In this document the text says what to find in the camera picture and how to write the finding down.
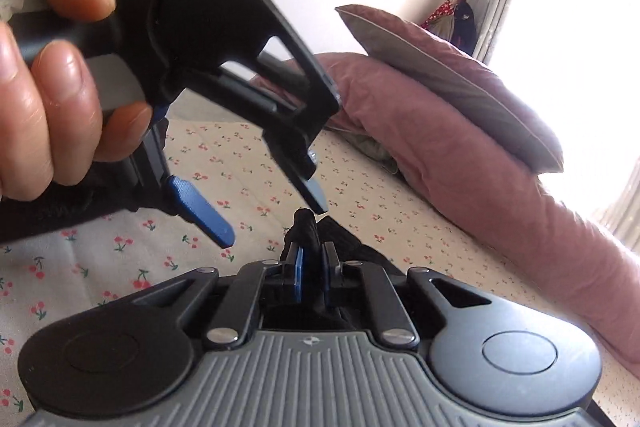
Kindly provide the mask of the left hand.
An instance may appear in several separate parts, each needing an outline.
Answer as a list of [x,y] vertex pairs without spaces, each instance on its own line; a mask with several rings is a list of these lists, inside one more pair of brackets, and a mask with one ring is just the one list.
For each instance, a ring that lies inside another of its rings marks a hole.
[[[104,20],[116,0],[48,0],[61,15]],[[93,161],[119,161],[140,144],[152,116],[143,102],[104,119],[80,51],[54,40],[26,64],[9,25],[1,26],[1,194],[29,202],[53,182],[74,185]]]

